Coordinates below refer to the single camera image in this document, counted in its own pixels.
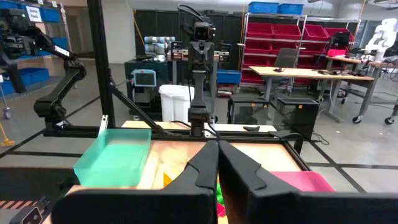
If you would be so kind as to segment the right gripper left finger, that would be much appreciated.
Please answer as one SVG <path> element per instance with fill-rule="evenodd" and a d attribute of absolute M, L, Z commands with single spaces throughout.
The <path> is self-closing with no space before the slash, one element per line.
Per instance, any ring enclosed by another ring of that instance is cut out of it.
<path fill-rule="evenodd" d="M 160 190 L 79 190 L 60 199 L 52 223 L 217 223 L 218 143 L 208 141 Z"/>

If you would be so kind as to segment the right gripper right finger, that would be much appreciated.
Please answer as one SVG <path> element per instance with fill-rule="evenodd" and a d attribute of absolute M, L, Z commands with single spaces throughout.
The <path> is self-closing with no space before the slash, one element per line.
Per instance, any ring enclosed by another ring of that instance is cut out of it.
<path fill-rule="evenodd" d="M 229 223 L 397 223 L 396 194 L 303 192 L 230 143 L 219 149 Z"/>

